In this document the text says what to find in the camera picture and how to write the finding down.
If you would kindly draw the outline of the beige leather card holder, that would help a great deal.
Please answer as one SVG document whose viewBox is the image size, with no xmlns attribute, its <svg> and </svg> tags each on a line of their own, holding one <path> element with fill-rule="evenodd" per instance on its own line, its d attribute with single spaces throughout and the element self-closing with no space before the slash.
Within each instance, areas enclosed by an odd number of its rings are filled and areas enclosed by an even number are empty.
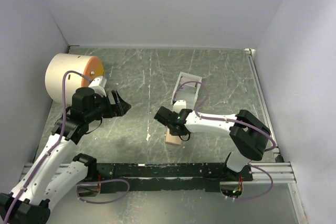
<svg viewBox="0 0 336 224">
<path fill-rule="evenodd" d="M 182 145 L 182 140 L 179 136 L 174 136 L 170 134 L 170 129 L 167 129 L 165 143 L 172 144 L 172 145 Z"/>
</svg>

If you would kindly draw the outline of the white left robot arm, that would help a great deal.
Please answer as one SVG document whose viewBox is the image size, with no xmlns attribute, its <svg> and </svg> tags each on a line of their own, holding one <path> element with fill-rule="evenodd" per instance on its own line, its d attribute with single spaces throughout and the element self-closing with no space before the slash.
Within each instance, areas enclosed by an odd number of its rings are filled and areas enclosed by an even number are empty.
<svg viewBox="0 0 336 224">
<path fill-rule="evenodd" d="M 105 91 L 105 77 L 84 79 L 88 87 L 77 88 L 71 105 L 62 106 L 62 115 L 30 170 L 10 193 L 1 194 L 4 223 L 46 223 L 54 207 L 77 184 L 100 185 L 97 160 L 86 154 L 75 156 L 66 170 L 55 176 L 68 153 L 90 133 L 90 123 L 124 116 L 131 108 L 117 91 Z"/>
</svg>

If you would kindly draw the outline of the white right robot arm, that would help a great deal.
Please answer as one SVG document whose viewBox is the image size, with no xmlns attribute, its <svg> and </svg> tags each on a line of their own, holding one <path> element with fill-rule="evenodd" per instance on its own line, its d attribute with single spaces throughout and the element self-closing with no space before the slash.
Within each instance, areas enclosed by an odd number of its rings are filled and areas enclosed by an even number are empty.
<svg viewBox="0 0 336 224">
<path fill-rule="evenodd" d="M 237 114 L 215 115 L 182 109 L 179 113 L 160 107 L 154 119 L 166 126 L 171 135 L 190 136 L 209 133 L 229 136 L 236 150 L 229 154 L 223 176 L 230 181 L 240 176 L 251 161 L 260 161 L 265 152 L 275 147 L 270 130 L 247 110 Z"/>
</svg>

